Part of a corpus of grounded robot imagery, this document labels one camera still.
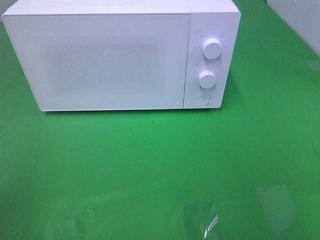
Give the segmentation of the white microwave oven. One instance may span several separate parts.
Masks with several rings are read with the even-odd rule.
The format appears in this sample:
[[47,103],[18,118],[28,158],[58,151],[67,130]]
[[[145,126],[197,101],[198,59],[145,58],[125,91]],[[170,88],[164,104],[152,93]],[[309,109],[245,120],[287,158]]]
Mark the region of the white microwave oven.
[[1,17],[41,111],[222,105],[231,0],[19,0]]

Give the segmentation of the white microwave door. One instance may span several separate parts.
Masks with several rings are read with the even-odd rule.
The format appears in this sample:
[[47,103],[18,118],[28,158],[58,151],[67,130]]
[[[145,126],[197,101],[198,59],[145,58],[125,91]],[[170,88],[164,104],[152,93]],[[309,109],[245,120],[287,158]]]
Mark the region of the white microwave door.
[[190,15],[5,15],[42,111],[180,109]]

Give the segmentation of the white microwave knob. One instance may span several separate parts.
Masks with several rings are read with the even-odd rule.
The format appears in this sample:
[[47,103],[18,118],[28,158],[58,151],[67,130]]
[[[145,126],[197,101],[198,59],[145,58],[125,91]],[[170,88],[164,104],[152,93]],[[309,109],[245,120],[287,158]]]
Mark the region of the white microwave knob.
[[215,37],[208,38],[202,44],[203,56],[209,60],[218,58],[222,54],[223,44]]
[[211,70],[202,71],[198,76],[198,83],[203,89],[213,88],[217,83],[215,73]]

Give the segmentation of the round microwave door button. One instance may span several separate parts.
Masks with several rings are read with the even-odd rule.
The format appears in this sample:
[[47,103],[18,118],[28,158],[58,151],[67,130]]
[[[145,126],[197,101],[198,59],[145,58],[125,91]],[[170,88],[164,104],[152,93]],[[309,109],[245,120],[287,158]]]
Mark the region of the round microwave door button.
[[195,102],[199,106],[207,106],[210,103],[210,101],[211,101],[211,97],[206,93],[197,96],[195,99]]

